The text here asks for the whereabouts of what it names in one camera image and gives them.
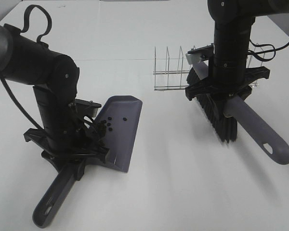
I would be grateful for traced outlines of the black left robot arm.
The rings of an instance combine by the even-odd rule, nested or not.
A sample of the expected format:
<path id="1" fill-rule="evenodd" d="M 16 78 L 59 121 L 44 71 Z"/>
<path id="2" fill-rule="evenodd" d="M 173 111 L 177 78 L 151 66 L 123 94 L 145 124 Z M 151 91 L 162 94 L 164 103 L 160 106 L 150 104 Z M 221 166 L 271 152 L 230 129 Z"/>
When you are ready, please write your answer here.
<path id="1" fill-rule="evenodd" d="M 24 138 L 41 147 L 58 171 L 70 166 L 76 180 L 88 160 L 104 162 L 109 153 L 101 143 L 105 126 L 94 121 L 101 105 L 76 98 L 79 73 L 70 56 L 23 37 L 17 27 L 0 26 L 0 80 L 31 85 L 42 119 Z"/>

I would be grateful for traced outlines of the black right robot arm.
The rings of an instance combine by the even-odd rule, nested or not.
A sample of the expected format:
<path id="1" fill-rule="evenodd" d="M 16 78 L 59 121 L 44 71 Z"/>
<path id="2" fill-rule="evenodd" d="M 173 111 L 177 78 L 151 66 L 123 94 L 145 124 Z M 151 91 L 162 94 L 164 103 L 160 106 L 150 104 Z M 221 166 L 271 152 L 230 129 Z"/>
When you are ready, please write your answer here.
<path id="1" fill-rule="evenodd" d="M 251 83 L 246 74 L 251 27 L 257 16 L 289 13 L 289 0 L 209 0 L 214 43 L 192 49 L 191 65 L 209 61 L 208 76 L 185 89 L 189 100 L 201 94 L 236 93 Z"/>

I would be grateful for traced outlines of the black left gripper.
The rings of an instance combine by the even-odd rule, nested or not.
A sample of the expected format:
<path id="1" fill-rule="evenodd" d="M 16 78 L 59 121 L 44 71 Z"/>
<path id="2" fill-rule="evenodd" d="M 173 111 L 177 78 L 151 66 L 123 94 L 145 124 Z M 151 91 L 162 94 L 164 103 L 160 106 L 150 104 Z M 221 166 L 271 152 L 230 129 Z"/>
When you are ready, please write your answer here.
<path id="1" fill-rule="evenodd" d="M 86 161 L 81 159 L 98 159 L 105 164 L 110 154 L 109 148 L 93 144 L 92 142 L 85 147 L 71 146 L 58 141 L 49 142 L 50 138 L 42 131 L 33 128 L 24 133 L 24 138 L 26 142 L 32 141 L 47 152 L 47 154 L 41 154 L 41 157 L 47 160 L 57 172 L 64 168 L 69 159 L 74 159 L 74 178 L 77 181 L 81 180 L 86 166 Z"/>

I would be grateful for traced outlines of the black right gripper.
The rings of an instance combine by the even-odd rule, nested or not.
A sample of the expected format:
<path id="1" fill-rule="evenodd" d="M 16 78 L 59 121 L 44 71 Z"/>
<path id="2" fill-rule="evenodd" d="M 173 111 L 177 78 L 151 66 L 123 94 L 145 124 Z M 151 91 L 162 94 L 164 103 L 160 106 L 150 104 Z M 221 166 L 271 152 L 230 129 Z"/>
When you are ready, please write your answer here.
<path id="1" fill-rule="evenodd" d="M 268 79 L 270 70 L 265 66 L 247 68 L 242 83 L 224 84 L 209 76 L 209 68 L 192 68 L 188 74 L 189 86 L 185 88 L 188 100 L 202 94 L 237 93 L 258 79 Z"/>

